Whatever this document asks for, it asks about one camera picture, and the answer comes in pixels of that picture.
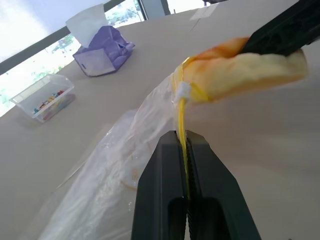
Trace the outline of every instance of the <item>beige tabletop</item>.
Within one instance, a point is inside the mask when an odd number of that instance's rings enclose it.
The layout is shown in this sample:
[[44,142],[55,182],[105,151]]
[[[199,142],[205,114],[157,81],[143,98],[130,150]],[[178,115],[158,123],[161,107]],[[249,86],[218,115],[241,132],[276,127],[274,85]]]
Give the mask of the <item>beige tabletop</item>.
[[[186,57],[248,36],[294,3],[230,0],[206,18],[190,20],[192,10],[120,27],[136,47],[118,72],[88,78],[73,61],[60,72],[75,85],[76,100],[67,108],[45,124],[17,107],[1,117],[0,239],[17,239],[116,120],[138,108]],[[318,238],[319,42],[304,51],[307,80],[205,105],[188,117],[189,129],[235,175],[262,239]]]

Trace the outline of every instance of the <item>plastic container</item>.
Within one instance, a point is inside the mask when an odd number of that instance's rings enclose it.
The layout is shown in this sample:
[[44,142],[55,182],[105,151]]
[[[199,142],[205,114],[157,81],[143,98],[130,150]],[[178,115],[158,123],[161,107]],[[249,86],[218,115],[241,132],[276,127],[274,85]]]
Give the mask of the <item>plastic container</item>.
[[44,123],[75,99],[74,87],[65,76],[49,74],[10,101],[31,118]]

